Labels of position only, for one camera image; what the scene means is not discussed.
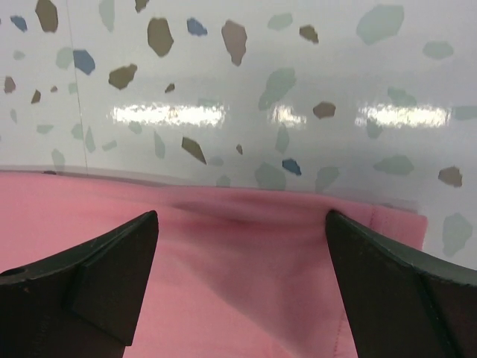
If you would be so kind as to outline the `light pink t shirt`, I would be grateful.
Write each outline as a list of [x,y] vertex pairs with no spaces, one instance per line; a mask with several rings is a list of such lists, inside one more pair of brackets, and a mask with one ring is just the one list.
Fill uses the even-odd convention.
[[325,238],[338,210],[416,249],[416,213],[297,192],[1,174],[1,267],[47,257],[144,212],[159,240],[127,357],[355,357]]

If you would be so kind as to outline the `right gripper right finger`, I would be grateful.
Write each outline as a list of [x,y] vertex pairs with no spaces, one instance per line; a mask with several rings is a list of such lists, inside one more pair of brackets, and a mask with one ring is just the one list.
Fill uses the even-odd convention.
[[476,271],[337,211],[326,241],[359,357],[476,356]]

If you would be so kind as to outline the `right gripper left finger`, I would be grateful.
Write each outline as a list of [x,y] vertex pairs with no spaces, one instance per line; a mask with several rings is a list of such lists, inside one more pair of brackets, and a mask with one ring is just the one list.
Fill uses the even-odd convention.
[[118,358],[132,345],[159,224],[152,210],[1,273],[1,356]]

